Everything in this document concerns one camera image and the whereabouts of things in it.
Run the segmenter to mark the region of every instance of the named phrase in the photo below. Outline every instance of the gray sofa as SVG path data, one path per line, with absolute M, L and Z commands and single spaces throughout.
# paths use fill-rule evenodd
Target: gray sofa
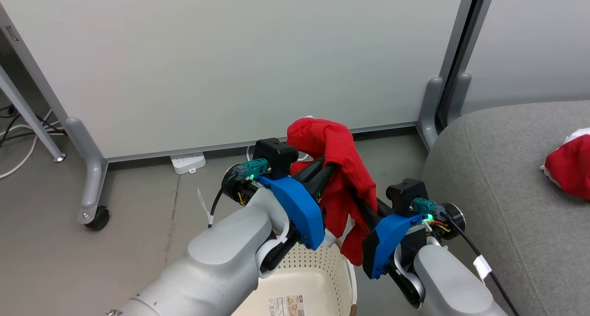
M 429 197 L 463 211 L 467 236 L 522 316 L 590 315 L 590 202 L 539 169 L 582 127 L 590 127 L 590 101 L 492 108 L 451 123 L 426 160 Z M 460 238 L 450 247 L 473 262 Z

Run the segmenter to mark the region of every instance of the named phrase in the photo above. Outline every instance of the connector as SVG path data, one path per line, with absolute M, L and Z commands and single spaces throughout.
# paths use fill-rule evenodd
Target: connector
M 236 180 L 243 180 L 248 177 L 257 177 L 268 173 L 268 162 L 264 158 L 248 161 L 233 168 L 233 173 L 237 173 Z
M 434 208 L 436 208 L 437 204 L 430 200 L 425 200 L 424 198 L 417 197 L 412 201 L 413 210 L 417 213 L 423 213 L 425 215 L 432 214 Z

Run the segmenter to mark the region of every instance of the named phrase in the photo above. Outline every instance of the gray stand leg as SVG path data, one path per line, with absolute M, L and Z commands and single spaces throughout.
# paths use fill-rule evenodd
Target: gray stand leg
M 23 116 L 25 121 L 31 126 L 37 137 L 43 142 L 47 150 L 53 156 L 54 162 L 61 162 L 65 159 L 65 154 L 59 151 L 57 145 L 53 143 L 53 140 L 44 129 L 43 125 L 36 118 L 35 113 L 28 106 L 27 102 L 23 98 L 23 95 L 15 87 L 14 83 L 10 80 L 4 68 L 0 66 L 0 89 L 4 91 L 8 100 L 12 102 L 14 107 L 17 108 L 18 112 Z
M 444 81 L 442 78 L 435 77 L 430 79 L 428 84 L 426 84 L 424 101 L 420 109 L 417 128 L 428 151 L 430 151 L 430 148 L 432 148 L 434 141 L 438 137 L 437 129 L 434 125 L 434 117 L 437 113 L 438 102 L 443 94 L 443 87 Z
M 461 118 L 461 110 L 463 110 L 463 103 L 465 102 L 471 82 L 472 75 L 468 72 L 457 76 L 455 82 L 453 82 L 446 112 L 442 114 L 442 123 L 444 125 L 449 125 L 451 122 Z
M 67 118 L 65 125 L 68 127 L 74 146 L 86 161 L 86 184 L 82 194 L 82 206 L 78 214 L 78 221 L 88 224 L 94 220 L 109 164 L 103 158 L 80 119 Z

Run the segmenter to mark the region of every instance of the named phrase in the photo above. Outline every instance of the caster wheel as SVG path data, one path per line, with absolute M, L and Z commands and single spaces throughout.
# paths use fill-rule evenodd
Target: caster wheel
M 96 208 L 96 215 L 94 215 L 94 220 L 84 226 L 90 228 L 93 231 L 100 231 L 101 229 L 107 226 L 109 222 L 110 215 L 109 210 L 103 205 Z

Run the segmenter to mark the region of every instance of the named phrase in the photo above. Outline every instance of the concrete floor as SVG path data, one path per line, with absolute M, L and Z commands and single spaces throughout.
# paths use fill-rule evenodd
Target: concrete floor
M 44 116 L 48 106 L 19 61 L 4 56 L 0 63 L 33 110 Z M 0 107 L 6 104 L 0 94 Z M 0 119 L 0 130 L 9 121 Z M 379 136 L 359 137 L 357 148 L 385 200 L 388 185 L 419 178 L 426 151 L 414 129 Z M 244 149 L 207 153 L 205 167 L 181 176 L 169 158 L 114 163 L 101 197 L 111 219 L 101 232 L 91 232 L 76 221 L 84 161 L 67 137 L 53 139 L 68 155 L 64 162 L 53 163 L 38 143 L 21 169 L 0 179 L 2 315 L 103 315 L 117 307 L 205 230 L 197 188 L 210 206 L 227 167 L 245 160 Z M 15 167 L 31 142 L 32 137 L 6 142 L 0 148 L 0 173 Z M 222 197 L 215 220 L 239 208 Z M 390 278 L 369 280 L 360 268 L 356 276 L 359 316 L 416 314 Z

